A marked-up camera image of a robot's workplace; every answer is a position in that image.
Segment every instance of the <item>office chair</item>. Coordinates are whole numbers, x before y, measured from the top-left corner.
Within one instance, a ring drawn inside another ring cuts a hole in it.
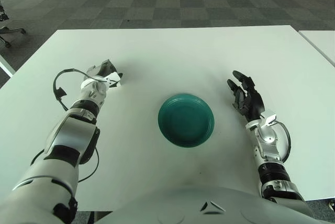
[[[5,21],[8,20],[9,17],[5,14],[4,8],[1,6],[0,2],[0,21]],[[0,28],[0,35],[1,34],[10,34],[10,33],[16,33],[16,32],[21,32],[22,34],[25,34],[26,31],[23,28],[18,28],[18,29],[9,29],[8,27],[2,27]],[[5,47],[9,48],[11,45],[9,42],[7,42],[4,38],[0,36],[0,41],[5,44]]]

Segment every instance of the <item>chair leg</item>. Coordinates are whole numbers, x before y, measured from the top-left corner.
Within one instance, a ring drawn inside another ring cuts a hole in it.
[[[5,44],[5,47],[9,48],[11,45],[9,42],[7,42],[5,39],[3,39],[2,37],[0,37],[0,41],[3,42]]]
[[[7,27],[4,27],[0,29],[0,34],[9,34],[9,33],[16,33],[16,32],[21,32],[22,34],[26,33],[25,29],[23,28],[8,29]]]

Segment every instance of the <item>robot finger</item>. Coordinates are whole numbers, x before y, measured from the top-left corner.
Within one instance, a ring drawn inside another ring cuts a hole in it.
[[[245,89],[248,92],[255,90],[254,89],[255,84],[251,77],[247,77],[246,75],[238,71],[233,71],[232,74],[242,83],[243,89]]]

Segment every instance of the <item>black fingertip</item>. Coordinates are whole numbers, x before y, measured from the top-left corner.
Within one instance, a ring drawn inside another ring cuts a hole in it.
[[[233,71],[232,74],[234,75],[234,77],[236,77],[240,82],[241,80],[243,79],[243,77],[245,75],[243,75],[241,72],[238,72],[238,71]]]

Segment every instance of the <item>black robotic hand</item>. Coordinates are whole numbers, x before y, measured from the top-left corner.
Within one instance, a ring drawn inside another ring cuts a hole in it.
[[[260,115],[265,109],[261,95],[254,88],[253,80],[238,71],[233,71],[232,74],[242,83],[243,89],[247,91],[245,92],[232,80],[227,80],[235,96],[235,102],[233,103],[235,109],[245,116],[248,122],[260,119]]]

